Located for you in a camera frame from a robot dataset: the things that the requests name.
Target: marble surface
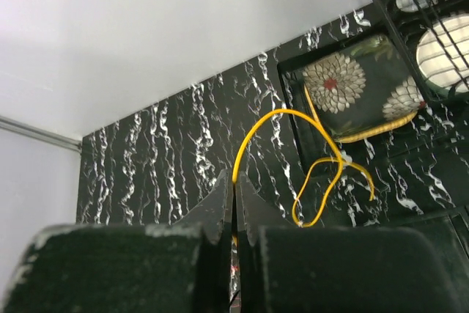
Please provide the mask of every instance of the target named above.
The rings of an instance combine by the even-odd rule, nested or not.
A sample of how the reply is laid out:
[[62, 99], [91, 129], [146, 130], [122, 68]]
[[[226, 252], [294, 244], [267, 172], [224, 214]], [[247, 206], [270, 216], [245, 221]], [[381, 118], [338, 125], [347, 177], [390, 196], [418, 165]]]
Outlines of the marble surface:
[[[376, 22], [372, 7], [341, 15], [83, 140], [80, 223], [174, 223], [229, 169], [244, 136], [275, 108], [286, 107], [277, 65], [359, 34]], [[469, 186], [465, 104], [426, 108], [402, 129], [341, 147], [373, 175], [376, 200], [359, 173], [345, 170], [320, 226], [384, 224], [466, 205]], [[304, 170], [288, 117], [275, 116], [253, 137], [243, 159], [260, 195], [288, 219]], [[330, 154], [316, 148], [305, 160]], [[298, 210], [313, 219], [331, 173], [313, 176]]]

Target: yellow cord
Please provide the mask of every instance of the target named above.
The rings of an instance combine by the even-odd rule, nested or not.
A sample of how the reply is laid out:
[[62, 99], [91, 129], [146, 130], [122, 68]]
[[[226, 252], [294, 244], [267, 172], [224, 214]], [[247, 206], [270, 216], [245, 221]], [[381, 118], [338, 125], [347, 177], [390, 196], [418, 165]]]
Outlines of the yellow cord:
[[[300, 192], [298, 193], [298, 195], [295, 199], [295, 202], [293, 203], [293, 207], [292, 207], [293, 221], [299, 227], [312, 227], [320, 219], [320, 217], [322, 215], [322, 211], [324, 210], [324, 207], [325, 207], [325, 203], [328, 200], [329, 193], [330, 193], [330, 191], [332, 191], [332, 188], [336, 185], [337, 181], [339, 181], [339, 178], [340, 178], [340, 175], [342, 174], [342, 169], [344, 168], [344, 165], [349, 165], [349, 166], [363, 172], [366, 179], [368, 180], [368, 184], [369, 184], [369, 187], [370, 187], [370, 193], [371, 193], [370, 200], [373, 200], [373, 198], [374, 198], [374, 185], [373, 185], [372, 176], [362, 166], [360, 166], [356, 163], [349, 163], [349, 162], [344, 161], [344, 159], [342, 158], [341, 153], [339, 151], [339, 148], [336, 146], [336, 144], [334, 143], [332, 138], [328, 135], [328, 133], [326, 132], [324, 127], [321, 125], [321, 123], [319, 121], [319, 118], [318, 118], [315, 111], [313, 111], [314, 119], [312, 119], [311, 117], [309, 117], [308, 115], [306, 115], [306, 114], [304, 114], [300, 111], [296, 111], [296, 110], [292, 110], [292, 109], [276, 109], [276, 110], [268, 112], [258, 122], [256, 122], [256, 124], [252, 127], [252, 129], [248, 132], [248, 134], [244, 138], [243, 143], [241, 144], [241, 147], [238, 150], [238, 153], [236, 155], [236, 159], [234, 161], [234, 166], [233, 166], [233, 176], [232, 176], [233, 185], [235, 185], [236, 182], [237, 182], [237, 176], [238, 176], [238, 173], [239, 173], [239, 170], [240, 170], [241, 159], [243, 158], [244, 151], [245, 151], [246, 147], [248, 146], [248, 143], [251, 140], [252, 136], [257, 132], [257, 130], [262, 126], [262, 124], [264, 122], [266, 122], [268, 119], [270, 119], [273, 115], [277, 115], [277, 114], [291, 114], [291, 115], [295, 115], [295, 116], [300, 117], [300, 118], [306, 120], [307, 122], [309, 122], [311, 125], [313, 125], [322, 134], [322, 136], [325, 138], [326, 142], [329, 144], [330, 148], [332, 149], [333, 153], [336, 155], [335, 158], [321, 158], [321, 159], [315, 161], [313, 163], [313, 165], [311, 166], [311, 168], [309, 169], [308, 174], [306, 175], [306, 179], [305, 179], [305, 182], [303, 184], [303, 187], [301, 188]], [[316, 214], [316, 217], [314, 217], [313, 221], [311, 221], [310, 223], [302, 224], [298, 220], [298, 217], [296, 216], [296, 205], [297, 205], [299, 199], [301, 198], [301, 195], [303, 194], [303, 192], [306, 188], [306, 184], [309, 181], [309, 175], [313, 171], [313, 168], [317, 164], [324, 163], [326, 161], [335, 162], [339, 165], [338, 168], [337, 168], [336, 176], [333, 178], [332, 183], [330, 183], [330, 185], [328, 186], [328, 189], [324, 193], [324, 196], [323, 196], [322, 202], [321, 202], [321, 206], [320, 206], [320, 209], [318, 210], [318, 212]]]

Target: white flower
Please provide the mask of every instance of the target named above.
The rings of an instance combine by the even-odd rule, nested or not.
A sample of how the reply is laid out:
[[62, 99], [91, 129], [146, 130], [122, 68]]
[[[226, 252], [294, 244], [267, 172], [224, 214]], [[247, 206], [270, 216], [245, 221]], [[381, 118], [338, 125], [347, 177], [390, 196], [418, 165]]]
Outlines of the white flower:
[[388, 102], [383, 105], [383, 114], [387, 120], [404, 117], [425, 106], [424, 98], [416, 86], [412, 76], [409, 76], [401, 86], [398, 86]]
[[366, 81], [361, 66], [338, 53], [307, 66], [303, 76], [313, 104], [334, 114], [349, 108], [360, 97]]

